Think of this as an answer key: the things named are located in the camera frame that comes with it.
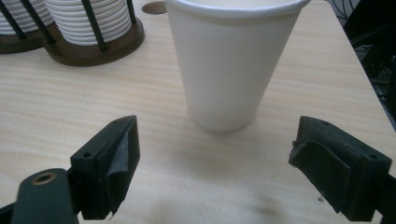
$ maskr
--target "paper cup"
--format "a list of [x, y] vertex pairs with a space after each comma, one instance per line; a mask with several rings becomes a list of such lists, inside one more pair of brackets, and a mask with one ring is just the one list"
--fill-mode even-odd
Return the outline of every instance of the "paper cup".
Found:
[[165, 2], [192, 120], [215, 132], [247, 126], [309, 0]]

